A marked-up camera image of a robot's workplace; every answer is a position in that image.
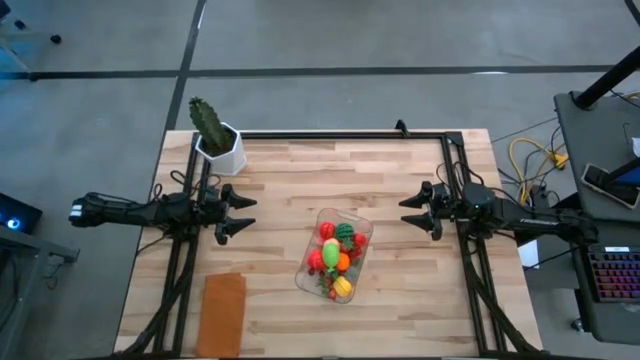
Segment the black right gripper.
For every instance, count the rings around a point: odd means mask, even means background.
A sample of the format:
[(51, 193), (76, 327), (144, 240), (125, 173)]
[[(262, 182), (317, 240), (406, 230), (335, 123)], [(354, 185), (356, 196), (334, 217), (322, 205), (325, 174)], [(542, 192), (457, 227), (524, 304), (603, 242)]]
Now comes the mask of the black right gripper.
[(433, 240), (442, 238), (442, 220), (454, 222), (457, 219), (460, 201), (452, 196), (444, 183), (434, 186), (429, 181), (423, 181), (419, 192), (399, 202), (399, 206), (420, 209), (430, 204), (430, 214), (405, 215), (401, 220), (416, 226), (431, 234)]

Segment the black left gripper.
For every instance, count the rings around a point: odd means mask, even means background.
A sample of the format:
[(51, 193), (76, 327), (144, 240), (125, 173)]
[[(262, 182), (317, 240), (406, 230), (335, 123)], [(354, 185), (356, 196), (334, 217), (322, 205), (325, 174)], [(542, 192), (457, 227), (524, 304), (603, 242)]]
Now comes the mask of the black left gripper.
[(226, 245), (231, 237), (256, 222), (254, 218), (230, 218), (229, 208), (242, 209), (256, 204), (256, 200), (238, 195), (231, 184), (221, 188), (207, 186), (200, 201), (201, 223), (204, 227), (214, 225), (217, 243)]

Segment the light green toy melon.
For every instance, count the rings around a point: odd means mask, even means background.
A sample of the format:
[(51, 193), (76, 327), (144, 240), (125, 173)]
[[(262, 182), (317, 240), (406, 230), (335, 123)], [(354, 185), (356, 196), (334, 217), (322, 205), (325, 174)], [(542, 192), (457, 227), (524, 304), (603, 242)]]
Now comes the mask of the light green toy melon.
[(338, 249), (334, 245), (329, 245), (322, 248), (322, 254), (327, 270), (329, 272), (334, 271), (336, 268), (336, 264), (338, 263), (340, 249)]

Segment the white plant pot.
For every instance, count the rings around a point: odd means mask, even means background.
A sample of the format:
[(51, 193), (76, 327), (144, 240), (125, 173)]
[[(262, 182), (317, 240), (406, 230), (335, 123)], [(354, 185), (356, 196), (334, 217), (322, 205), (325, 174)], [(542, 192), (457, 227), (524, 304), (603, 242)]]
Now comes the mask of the white plant pot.
[(213, 174), (219, 176), (236, 176), (247, 166), (247, 156), (241, 133), (235, 128), (222, 122), (222, 127), (232, 135), (232, 148), (221, 155), (212, 156), (205, 151), (205, 142), (201, 135), (198, 136), (195, 150), (210, 164)]

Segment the green cactus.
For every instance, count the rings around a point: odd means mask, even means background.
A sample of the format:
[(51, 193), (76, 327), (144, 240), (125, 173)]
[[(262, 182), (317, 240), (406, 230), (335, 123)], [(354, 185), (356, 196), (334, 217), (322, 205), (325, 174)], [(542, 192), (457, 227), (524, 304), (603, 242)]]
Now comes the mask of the green cactus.
[(222, 154), (232, 149), (231, 134), (221, 124), (218, 114), (208, 102), (192, 97), (189, 101), (189, 115), (209, 154)]

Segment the clear plastic container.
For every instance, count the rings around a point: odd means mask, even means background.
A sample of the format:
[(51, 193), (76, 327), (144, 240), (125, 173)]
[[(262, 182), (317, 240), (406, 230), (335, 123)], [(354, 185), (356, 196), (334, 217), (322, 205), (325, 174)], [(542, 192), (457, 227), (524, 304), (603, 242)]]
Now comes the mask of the clear plastic container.
[[(368, 239), (367, 244), (361, 247), (362, 248), (361, 256), (356, 260), (351, 260), (351, 265), (346, 272), (339, 272), (336, 268), (332, 272), (329, 272), (327, 268), (324, 271), (316, 271), (316, 272), (311, 272), (309, 270), (309, 267), (306, 263), (307, 257), (310, 255), (312, 251), (314, 250), (322, 251), (322, 248), (323, 248), (323, 243), (325, 240), (322, 240), (318, 235), (318, 227), (323, 222), (331, 222), (331, 223), (334, 223), (335, 226), (337, 226), (340, 223), (349, 223), (353, 226), (355, 233), (359, 232), (367, 236), (367, 239)], [(365, 218), (362, 218), (353, 214), (349, 214), (334, 208), (322, 209), (317, 216), (316, 224), (312, 228), (309, 243), (307, 245), (306, 251), (302, 258), (299, 270), (295, 275), (296, 286), (301, 290), (304, 290), (311, 294), (314, 294), (324, 299), (327, 299), (329, 301), (332, 301), (328, 297), (324, 297), (321, 295), (320, 289), (317, 287), (318, 274), (325, 273), (327, 276), (330, 276), (332, 279), (332, 284), (337, 277), (344, 276), (351, 282), (353, 286), (353, 290), (349, 296), (347, 297), (337, 296), (336, 300), (332, 302), (339, 303), (339, 304), (349, 303), (354, 297), (356, 287), (357, 287), (360, 275), (362, 273), (363, 266), (365, 264), (366, 253), (368, 250), (368, 246), (370, 245), (370, 240), (372, 235), (373, 235), (373, 225)], [(357, 246), (353, 242), (353, 237), (351, 240), (340, 242), (340, 244), (341, 244), (340, 253), (346, 253), (348, 256), (352, 248), (354, 246)]]

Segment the white paper sheet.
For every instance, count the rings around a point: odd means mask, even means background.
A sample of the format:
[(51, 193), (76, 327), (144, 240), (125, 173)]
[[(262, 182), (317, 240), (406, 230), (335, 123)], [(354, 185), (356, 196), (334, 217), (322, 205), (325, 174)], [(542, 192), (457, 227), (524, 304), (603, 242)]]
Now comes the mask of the white paper sheet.
[(526, 244), (520, 245), (518, 247), (518, 253), (521, 265), (525, 270), (539, 268), (540, 257), (537, 240), (532, 240)]

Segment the black smartphone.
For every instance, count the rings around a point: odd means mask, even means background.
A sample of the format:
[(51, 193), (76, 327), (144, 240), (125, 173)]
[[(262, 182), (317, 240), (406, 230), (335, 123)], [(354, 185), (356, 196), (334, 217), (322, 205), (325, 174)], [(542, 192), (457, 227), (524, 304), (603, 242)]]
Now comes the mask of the black smartphone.
[(630, 162), (612, 172), (587, 164), (581, 182), (623, 206), (634, 209), (640, 201), (640, 160)]

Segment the dark keyboard desk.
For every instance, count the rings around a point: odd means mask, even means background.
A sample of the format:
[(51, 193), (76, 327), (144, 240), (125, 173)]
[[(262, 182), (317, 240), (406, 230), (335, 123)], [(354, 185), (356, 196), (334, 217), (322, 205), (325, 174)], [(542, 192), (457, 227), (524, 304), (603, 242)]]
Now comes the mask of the dark keyboard desk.
[(593, 246), (640, 247), (640, 223), (598, 221), (598, 242), (573, 245), (572, 261), (578, 287), (574, 295), (583, 329), (600, 342), (640, 346), (640, 303), (601, 303), (594, 296), (586, 268)]

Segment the grey side desk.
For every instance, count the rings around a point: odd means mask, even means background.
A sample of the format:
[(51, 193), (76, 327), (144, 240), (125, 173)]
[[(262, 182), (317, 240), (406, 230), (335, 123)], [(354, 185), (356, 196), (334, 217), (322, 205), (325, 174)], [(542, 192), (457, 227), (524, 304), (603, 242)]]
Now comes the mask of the grey side desk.
[(640, 137), (640, 108), (603, 97), (582, 110), (568, 93), (555, 95), (554, 105), (582, 209), (599, 220), (640, 222), (640, 202), (630, 209), (582, 182), (589, 164), (612, 172), (635, 159), (631, 139)]

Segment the backlit keyboard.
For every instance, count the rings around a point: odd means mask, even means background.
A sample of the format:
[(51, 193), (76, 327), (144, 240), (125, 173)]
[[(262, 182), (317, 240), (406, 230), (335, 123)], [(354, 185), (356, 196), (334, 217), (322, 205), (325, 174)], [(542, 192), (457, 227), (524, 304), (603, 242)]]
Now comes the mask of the backlit keyboard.
[(640, 303), (640, 247), (593, 246), (586, 259), (598, 302)]

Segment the dark side stand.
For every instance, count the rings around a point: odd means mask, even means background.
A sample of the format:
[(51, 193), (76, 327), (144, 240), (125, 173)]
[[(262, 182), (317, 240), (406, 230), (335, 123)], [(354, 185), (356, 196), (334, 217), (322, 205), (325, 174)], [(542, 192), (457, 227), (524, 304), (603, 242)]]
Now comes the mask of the dark side stand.
[(0, 360), (13, 360), (49, 259), (56, 256), (73, 263), (80, 250), (0, 226), (0, 263), (3, 251), (9, 253), (6, 264), (14, 270), (16, 281), (10, 281), (8, 308), (0, 309)]

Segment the computer with blue light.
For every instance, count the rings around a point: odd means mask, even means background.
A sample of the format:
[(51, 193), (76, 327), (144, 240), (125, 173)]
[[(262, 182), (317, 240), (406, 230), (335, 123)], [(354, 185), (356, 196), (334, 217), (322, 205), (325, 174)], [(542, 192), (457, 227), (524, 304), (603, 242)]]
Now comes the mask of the computer with blue light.
[(40, 209), (0, 193), (0, 226), (32, 235), (42, 214)]

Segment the black pole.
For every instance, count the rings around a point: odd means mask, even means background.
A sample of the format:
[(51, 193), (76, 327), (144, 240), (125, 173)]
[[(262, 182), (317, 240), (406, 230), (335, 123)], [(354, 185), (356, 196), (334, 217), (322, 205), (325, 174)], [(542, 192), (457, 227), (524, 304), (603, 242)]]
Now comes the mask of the black pole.
[(573, 103), (582, 110), (590, 109), (600, 98), (640, 68), (640, 46), (602, 75), (581, 93), (572, 93)]

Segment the chair base with casters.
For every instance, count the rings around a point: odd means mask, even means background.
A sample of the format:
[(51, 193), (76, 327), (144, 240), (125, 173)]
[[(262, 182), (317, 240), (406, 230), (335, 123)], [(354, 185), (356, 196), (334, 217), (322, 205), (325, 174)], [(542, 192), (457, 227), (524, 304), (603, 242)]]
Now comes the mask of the chair base with casters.
[(59, 45), (62, 37), (58, 34), (33, 30), (20, 18), (11, 14), (11, 7), (5, 0), (0, 0), (0, 50), (2, 50), (25, 73), (28, 80), (35, 82), (39, 76), (32, 71), (12, 48), (11, 42), (27, 38), (48, 38), (53, 44)]

